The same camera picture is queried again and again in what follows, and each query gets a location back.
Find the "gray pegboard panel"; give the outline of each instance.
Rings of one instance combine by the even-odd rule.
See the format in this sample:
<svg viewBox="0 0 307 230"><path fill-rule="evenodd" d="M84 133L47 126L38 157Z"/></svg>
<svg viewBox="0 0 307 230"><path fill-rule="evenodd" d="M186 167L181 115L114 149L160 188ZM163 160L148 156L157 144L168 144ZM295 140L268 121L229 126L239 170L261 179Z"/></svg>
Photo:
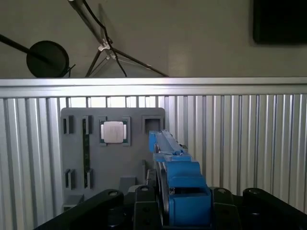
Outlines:
<svg viewBox="0 0 307 230"><path fill-rule="evenodd" d="M126 122L127 141L101 143L101 121ZM165 111L162 108L62 109L60 130L65 199L73 195L84 195L86 200L105 189L119 189L123 176L135 177L136 184L142 184L142 160L146 161L149 168L153 165L146 131L161 130L164 127ZM84 139L89 140L87 148L83 148ZM83 163L88 162L84 153L87 151L89 167L84 172Z"/></svg>

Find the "corrugated metal wall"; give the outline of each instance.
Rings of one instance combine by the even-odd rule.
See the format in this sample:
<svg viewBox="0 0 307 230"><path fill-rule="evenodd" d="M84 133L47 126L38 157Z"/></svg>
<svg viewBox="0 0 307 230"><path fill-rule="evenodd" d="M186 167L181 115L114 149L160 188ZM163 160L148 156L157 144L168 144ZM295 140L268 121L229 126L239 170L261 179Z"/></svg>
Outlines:
<svg viewBox="0 0 307 230"><path fill-rule="evenodd" d="M0 99L0 229L59 214L64 107L162 107L209 186L259 187L307 212L306 104L304 94Z"/></svg>

